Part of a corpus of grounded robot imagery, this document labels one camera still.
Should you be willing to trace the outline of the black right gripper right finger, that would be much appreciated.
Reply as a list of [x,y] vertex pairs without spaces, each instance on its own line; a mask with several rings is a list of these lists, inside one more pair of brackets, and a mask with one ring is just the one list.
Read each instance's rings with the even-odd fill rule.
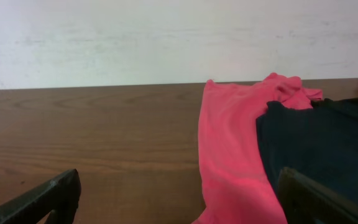
[[289,167],[280,171],[277,198],[288,223],[358,224],[358,204]]

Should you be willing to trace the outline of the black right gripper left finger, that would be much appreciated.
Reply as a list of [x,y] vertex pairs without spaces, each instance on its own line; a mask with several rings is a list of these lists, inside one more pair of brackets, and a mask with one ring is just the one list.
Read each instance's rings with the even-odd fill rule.
[[76,169],[66,170],[0,206],[0,224],[72,224],[81,195]]

